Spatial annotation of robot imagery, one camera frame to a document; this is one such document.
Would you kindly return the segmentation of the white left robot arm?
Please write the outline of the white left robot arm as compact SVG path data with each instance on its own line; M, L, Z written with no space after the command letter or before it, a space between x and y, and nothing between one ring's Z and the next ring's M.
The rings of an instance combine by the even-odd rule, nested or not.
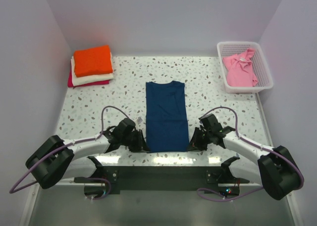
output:
M103 176L101 164L93 155L128 147L131 152L150 152L143 132L129 118L117 126L110 126L94 137L63 140L58 135L49 137L26 161L25 165L37 183L48 189L61 179L86 177L98 182Z

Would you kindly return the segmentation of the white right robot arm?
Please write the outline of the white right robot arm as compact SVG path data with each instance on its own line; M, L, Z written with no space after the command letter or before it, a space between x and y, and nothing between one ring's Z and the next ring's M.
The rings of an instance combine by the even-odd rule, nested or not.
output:
M188 151L205 151L209 144L236 152L221 164L218 173L207 173L207 179L231 183L245 179L260 184L275 200L303 187L304 178L287 148L261 145L239 135L237 128L222 127L214 114L200 118L200 127L187 147Z

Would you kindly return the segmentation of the navy blue printed t-shirt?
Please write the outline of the navy blue printed t-shirt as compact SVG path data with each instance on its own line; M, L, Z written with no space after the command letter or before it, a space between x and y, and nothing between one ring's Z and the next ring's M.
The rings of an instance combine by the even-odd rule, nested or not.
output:
M152 152L187 151L189 131L184 83L146 83L146 143Z

